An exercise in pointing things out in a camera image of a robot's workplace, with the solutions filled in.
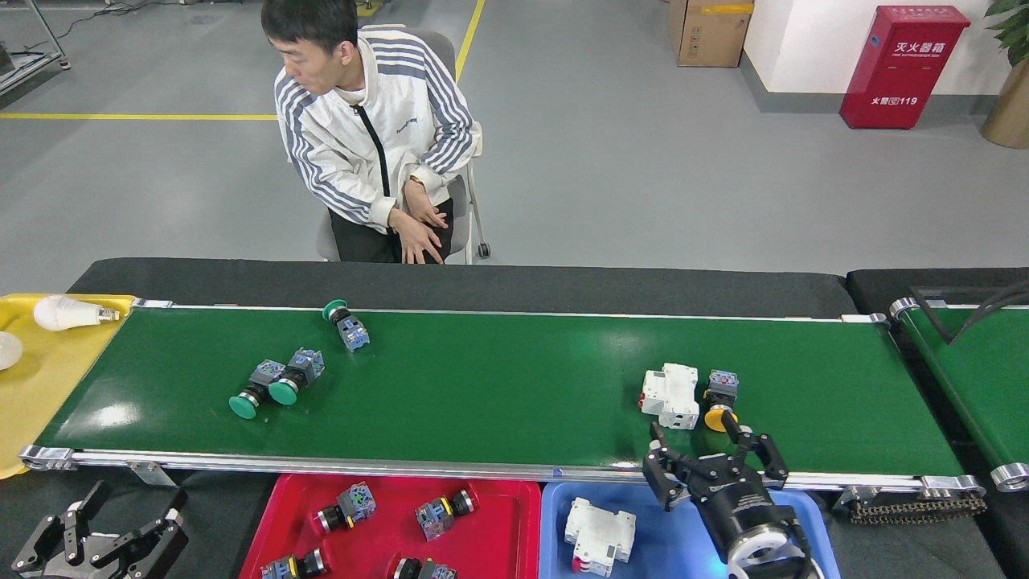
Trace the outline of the person's left hand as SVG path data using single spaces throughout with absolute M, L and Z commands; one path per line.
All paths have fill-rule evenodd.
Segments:
M 447 213 L 441 212 L 428 197 L 426 187 L 416 177 L 409 177 L 404 184 L 404 200 L 407 202 L 409 215 L 430 228 L 449 228 Z

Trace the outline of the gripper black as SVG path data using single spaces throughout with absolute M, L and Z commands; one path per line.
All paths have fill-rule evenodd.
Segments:
M 12 572 L 39 578 L 164 577 L 190 541 L 180 513 L 187 492 L 177 490 L 164 515 L 103 547 L 105 538 L 93 536 L 88 523 L 108 497 L 109 485 L 99 481 L 84 499 L 42 518 L 17 551 Z
M 767 433 L 747 431 L 731 411 L 724 411 L 721 424 L 736 453 L 695 458 L 669 447 L 662 427 L 653 422 L 642 472 L 665 511 L 681 499 L 695 503 L 720 556 L 762 556 L 765 547 L 743 543 L 758 536 L 773 539 L 772 550 L 788 543 L 789 517 L 765 487 L 782 490 L 789 470 Z M 761 476 L 747 466 L 749 453 L 760 459 Z

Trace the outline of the person's right hand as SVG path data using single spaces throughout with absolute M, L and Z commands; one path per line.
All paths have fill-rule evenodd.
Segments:
M 402 264 L 425 264 L 425 254 L 437 264 L 445 263 L 445 258 L 440 254 L 441 239 L 432 228 L 416 220 L 407 212 L 392 208 L 388 216 L 388 226 L 400 238 Z

